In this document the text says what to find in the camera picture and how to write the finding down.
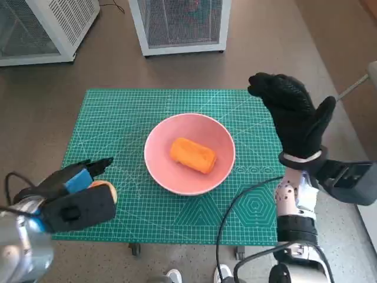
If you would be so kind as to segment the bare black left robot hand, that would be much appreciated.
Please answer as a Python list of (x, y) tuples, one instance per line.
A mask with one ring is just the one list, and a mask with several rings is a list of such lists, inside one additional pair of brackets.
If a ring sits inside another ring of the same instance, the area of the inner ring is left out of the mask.
[(54, 172), (40, 184), (22, 189), (15, 195), (14, 203), (31, 196), (39, 196), (49, 202), (82, 191), (92, 184), (96, 176), (103, 174), (113, 160), (113, 157), (108, 157), (95, 162), (88, 159), (71, 164)]

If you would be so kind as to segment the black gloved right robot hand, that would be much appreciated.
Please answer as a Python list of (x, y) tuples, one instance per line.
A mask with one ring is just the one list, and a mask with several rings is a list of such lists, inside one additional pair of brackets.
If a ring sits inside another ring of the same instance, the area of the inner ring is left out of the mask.
[(316, 108), (303, 83), (284, 74), (257, 73), (247, 90), (269, 110), (285, 154), (308, 159), (320, 151), (336, 107), (333, 96)]

